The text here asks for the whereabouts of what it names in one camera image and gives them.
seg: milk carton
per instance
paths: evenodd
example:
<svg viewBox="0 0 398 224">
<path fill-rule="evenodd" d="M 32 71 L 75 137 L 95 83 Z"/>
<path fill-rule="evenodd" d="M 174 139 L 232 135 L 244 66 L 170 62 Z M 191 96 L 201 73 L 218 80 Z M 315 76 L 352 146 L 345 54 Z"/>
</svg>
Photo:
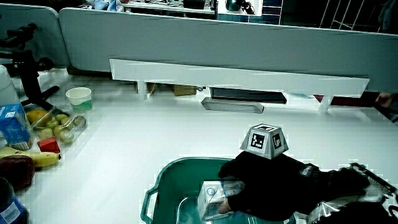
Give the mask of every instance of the milk carton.
<svg viewBox="0 0 398 224">
<path fill-rule="evenodd" d="M 224 199 L 236 195 L 244 188 L 241 181 L 204 181 L 198 197 L 198 210 L 200 219 L 203 221 L 226 218 L 234 214 L 228 212 L 218 213 L 218 208 Z"/>
<path fill-rule="evenodd" d="M 32 147 L 29 123 L 20 103 L 0 106 L 0 131 L 10 147 L 20 150 Z"/>
</svg>

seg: white box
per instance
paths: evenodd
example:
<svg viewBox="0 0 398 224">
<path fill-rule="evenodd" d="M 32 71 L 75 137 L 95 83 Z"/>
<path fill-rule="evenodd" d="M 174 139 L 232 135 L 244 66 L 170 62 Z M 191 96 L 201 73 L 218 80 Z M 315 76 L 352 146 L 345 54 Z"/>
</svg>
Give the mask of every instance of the white box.
<svg viewBox="0 0 398 224">
<path fill-rule="evenodd" d="M 198 196 L 198 210 L 203 221 L 226 218 L 234 212 L 218 213 L 218 208 L 224 199 L 236 195 L 244 188 L 241 181 L 204 181 Z"/>
<path fill-rule="evenodd" d="M 250 128 L 240 149 L 272 159 L 287 151 L 289 147 L 287 147 L 282 128 L 258 124 Z"/>
</svg>

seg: paper cup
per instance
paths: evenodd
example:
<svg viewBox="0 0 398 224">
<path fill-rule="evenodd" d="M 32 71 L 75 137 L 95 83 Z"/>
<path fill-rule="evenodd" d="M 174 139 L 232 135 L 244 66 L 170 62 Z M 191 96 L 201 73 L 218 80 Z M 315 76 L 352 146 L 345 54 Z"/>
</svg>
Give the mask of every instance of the paper cup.
<svg viewBox="0 0 398 224">
<path fill-rule="evenodd" d="M 91 89 L 86 87 L 72 88 L 66 94 L 69 103 L 72 105 L 73 111 L 76 113 L 84 113 L 91 110 L 93 103 L 91 102 Z"/>
</svg>

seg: red box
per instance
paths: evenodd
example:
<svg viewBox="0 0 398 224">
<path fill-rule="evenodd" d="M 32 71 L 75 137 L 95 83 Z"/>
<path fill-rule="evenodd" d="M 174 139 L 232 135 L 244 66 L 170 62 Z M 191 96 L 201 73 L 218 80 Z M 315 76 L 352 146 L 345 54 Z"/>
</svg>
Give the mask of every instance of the red box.
<svg viewBox="0 0 398 224">
<path fill-rule="evenodd" d="M 42 152 L 54 152 L 54 153 L 61 152 L 55 137 L 38 141 L 37 144 L 39 145 L 40 151 Z"/>
</svg>

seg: blue carton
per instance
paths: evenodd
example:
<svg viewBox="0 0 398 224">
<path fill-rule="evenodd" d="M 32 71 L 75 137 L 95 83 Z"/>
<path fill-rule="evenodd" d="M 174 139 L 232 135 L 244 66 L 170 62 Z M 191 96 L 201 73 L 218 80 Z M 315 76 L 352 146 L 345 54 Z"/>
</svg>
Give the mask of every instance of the blue carton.
<svg viewBox="0 0 398 224">
<path fill-rule="evenodd" d="M 0 107 L 0 131 L 10 147 L 20 150 L 32 147 L 29 123 L 20 103 Z"/>
</svg>

